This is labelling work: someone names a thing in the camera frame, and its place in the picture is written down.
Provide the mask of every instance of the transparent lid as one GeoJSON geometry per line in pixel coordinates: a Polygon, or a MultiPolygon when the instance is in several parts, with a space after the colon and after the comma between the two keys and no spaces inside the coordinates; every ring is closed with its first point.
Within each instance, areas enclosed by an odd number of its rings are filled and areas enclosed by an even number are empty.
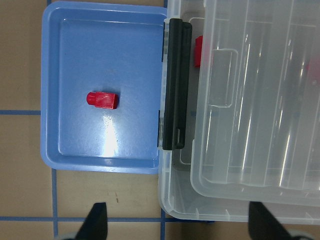
{"type": "Polygon", "coordinates": [[[320,206],[320,1],[204,6],[192,186],[320,206]]]}

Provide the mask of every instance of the blue plastic tray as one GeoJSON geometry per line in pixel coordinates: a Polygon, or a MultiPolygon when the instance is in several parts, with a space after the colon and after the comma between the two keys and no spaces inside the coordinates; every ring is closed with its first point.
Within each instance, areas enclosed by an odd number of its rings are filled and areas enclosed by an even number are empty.
{"type": "Polygon", "coordinates": [[[41,155],[61,170],[158,173],[162,7],[58,1],[42,19],[41,155]],[[119,95],[117,109],[89,92],[119,95]]]}

